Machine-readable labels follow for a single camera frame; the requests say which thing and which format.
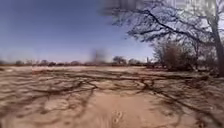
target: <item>distant tree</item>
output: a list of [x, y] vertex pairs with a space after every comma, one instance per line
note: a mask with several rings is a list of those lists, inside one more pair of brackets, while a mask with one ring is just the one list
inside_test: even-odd
[[6, 62], [4, 60], [0, 60], [0, 66], [4, 66]]
[[70, 65], [71, 65], [71, 66], [79, 66], [79, 65], [81, 65], [81, 63], [80, 63], [79, 61], [72, 61], [72, 62], [70, 63]]
[[130, 59], [128, 61], [128, 64], [131, 66], [141, 66], [142, 65], [141, 62], [136, 59]]
[[15, 66], [24, 66], [24, 62], [21, 61], [21, 60], [17, 60], [17, 61], [15, 62]]
[[113, 63], [115, 65], [126, 65], [127, 64], [127, 60], [124, 57], [122, 57], [122, 56], [115, 56], [113, 58]]
[[48, 66], [48, 64], [49, 64], [49, 62], [47, 60], [42, 60], [39, 65], [40, 66]]
[[54, 67], [54, 66], [57, 66], [57, 63], [55, 63], [55, 62], [49, 62], [47, 66]]

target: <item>bare tree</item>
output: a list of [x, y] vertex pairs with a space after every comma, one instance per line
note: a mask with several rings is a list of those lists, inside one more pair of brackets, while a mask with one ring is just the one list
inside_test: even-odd
[[127, 60], [122, 56], [115, 56], [113, 58], [113, 63], [116, 64], [116, 65], [126, 65]]
[[188, 47], [177, 42], [165, 41], [154, 45], [154, 57], [169, 70], [192, 70], [192, 56]]
[[220, 28], [224, 0], [194, 0], [186, 7], [169, 4], [167, 0], [109, 1], [105, 14], [113, 16], [115, 25], [128, 25], [128, 34], [143, 42], [172, 38], [215, 47], [219, 73], [224, 76], [223, 29]]
[[141, 66], [142, 65], [142, 63], [139, 60], [136, 60], [136, 59], [130, 59], [128, 61], [128, 64], [131, 65], [131, 66]]

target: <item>dirt ground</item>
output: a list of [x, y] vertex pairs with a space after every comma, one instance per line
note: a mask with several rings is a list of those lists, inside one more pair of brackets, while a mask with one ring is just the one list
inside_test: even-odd
[[223, 128], [224, 79], [135, 67], [6, 68], [0, 128]]

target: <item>blue sky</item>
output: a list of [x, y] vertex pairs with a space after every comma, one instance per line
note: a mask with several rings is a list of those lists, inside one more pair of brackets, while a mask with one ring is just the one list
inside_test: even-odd
[[94, 49], [108, 59], [145, 60], [152, 49], [102, 16], [99, 0], [0, 0], [0, 58], [87, 61]]

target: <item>sandy ground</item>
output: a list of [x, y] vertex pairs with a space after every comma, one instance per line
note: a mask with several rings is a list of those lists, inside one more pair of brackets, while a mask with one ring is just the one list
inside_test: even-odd
[[223, 128], [224, 80], [134, 67], [10, 67], [0, 128]]

